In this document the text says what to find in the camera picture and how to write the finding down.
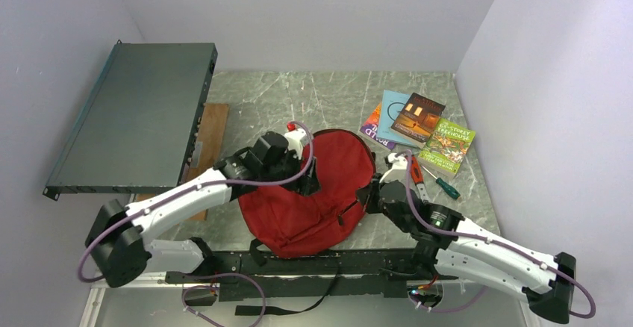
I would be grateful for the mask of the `dark house cover book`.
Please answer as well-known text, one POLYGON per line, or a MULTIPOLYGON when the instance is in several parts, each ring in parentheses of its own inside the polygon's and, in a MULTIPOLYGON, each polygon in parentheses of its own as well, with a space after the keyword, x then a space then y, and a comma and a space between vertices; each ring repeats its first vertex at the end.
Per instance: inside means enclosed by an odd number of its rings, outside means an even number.
POLYGON ((412 93, 394 119, 390 130, 422 148, 434 132, 445 105, 412 93))

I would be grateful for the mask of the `red backpack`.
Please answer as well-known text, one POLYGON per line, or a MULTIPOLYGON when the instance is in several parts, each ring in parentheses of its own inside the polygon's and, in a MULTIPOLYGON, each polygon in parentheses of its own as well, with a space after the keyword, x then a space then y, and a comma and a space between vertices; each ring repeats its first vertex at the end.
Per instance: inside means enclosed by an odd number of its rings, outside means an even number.
POLYGON ((279 258, 317 255, 344 241, 365 216, 356 192, 376 172, 369 146, 351 131, 321 130, 314 133, 314 163, 320 189, 309 196, 273 186, 238 199, 257 265, 266 263, 261 245, 279 258))

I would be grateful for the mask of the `light blue booklet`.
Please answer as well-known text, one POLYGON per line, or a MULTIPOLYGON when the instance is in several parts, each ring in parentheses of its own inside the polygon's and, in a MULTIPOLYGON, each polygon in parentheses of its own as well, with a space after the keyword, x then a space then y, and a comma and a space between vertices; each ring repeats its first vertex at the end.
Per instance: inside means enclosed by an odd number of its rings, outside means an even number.
POLYGON ((391 140, 400 145, 416 146, 413 140, 402 137, 391 130, 392 124, 405 106, 410 95, 410 93, 398 93, 391 90, 383 91, 378 137, 391 140))

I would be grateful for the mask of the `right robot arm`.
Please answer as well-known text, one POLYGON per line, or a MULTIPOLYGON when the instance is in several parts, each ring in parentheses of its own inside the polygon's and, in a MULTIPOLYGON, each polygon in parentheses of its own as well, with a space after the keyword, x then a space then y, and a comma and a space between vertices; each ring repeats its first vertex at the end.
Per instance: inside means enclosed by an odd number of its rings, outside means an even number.
POLYGON ((386 216, 415 240, 415 275, 464 278, 527 303, 545 320, 570 321, 576 274, 572 255, 528 249, 451 208, 421 199, 406 185, 412 180, 408 159, 393 153, 387 162, 390 169, 358 189, 356 196, 367 213, 386 216))

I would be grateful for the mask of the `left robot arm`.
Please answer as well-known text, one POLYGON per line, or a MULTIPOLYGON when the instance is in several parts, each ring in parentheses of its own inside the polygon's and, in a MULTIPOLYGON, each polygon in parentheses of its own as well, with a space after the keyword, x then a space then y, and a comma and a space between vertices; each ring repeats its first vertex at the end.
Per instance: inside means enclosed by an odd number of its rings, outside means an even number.
POLYGON ((122 287, 143 273, 186 273, 197 282, 214 272, 211 250, 199 238, 159 236, 199 212, 224 205, 259 187, 279 186, 301 196, 319 189, 314 136, 306 128, 268 131, 253 146, 217 161, 200 176, 153 198, 102 205, 85 241, 77 275, 82 282, 122 287))

